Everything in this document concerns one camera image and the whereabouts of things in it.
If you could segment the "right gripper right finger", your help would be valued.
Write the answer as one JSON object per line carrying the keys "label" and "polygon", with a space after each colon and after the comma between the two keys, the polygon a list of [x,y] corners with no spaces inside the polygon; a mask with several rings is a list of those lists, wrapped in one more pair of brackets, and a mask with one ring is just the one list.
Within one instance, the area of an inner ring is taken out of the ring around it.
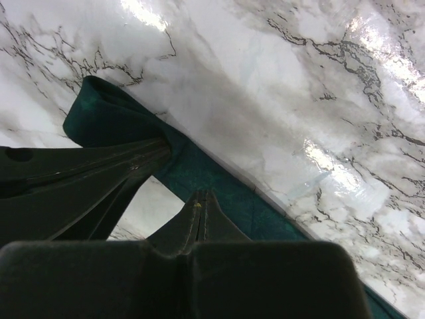
{"label": "right gripper right finger", "polygon": [[197,243],[189,258],[193,318],[369,318],[353,262],[323,241],[218,242],[226,219],[214,193],[201,191]]}

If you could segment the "dark green tie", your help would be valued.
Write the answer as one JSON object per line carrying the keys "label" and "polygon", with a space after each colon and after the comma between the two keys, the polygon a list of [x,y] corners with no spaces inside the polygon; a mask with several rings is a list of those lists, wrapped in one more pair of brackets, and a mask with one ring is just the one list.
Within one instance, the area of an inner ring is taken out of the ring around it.
{"label": "dark green tie", "polygon": [[196,190],[213,190],[226,216],[251,239],[305,239],[277,209],[188,137],[101,78],[84,78],[63,129],[73,142],[84,148],[165,137],[171,144],[172,157],[154,176],[179,199],[188,200]]}

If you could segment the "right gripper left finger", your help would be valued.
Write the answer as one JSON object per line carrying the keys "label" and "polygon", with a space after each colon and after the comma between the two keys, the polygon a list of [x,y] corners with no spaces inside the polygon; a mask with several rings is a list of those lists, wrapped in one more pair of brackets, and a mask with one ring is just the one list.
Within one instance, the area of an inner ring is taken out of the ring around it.
{"label": "right gripper left finger", "polygon": [[19,241],[1,249],[2,318],[197,318],[187,248],[158,240]]}

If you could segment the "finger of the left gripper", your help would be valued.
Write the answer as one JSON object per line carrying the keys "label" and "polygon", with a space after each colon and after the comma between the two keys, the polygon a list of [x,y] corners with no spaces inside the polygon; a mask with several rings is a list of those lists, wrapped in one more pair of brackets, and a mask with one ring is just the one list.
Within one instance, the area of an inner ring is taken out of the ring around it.
{"label": "finger of the left gripper", "polygon": [[170,158],[149,156],[101,167],[41,186],[30,193],[1,198],[1,245],[54,239],[87,216],[132,177],[149,177]]}
{"label": "finger of the left gripper", "polygon": [[1,147],[1,198],[8,199],[101,167],[166,155],[166,141],[153,138],[97,148]]}

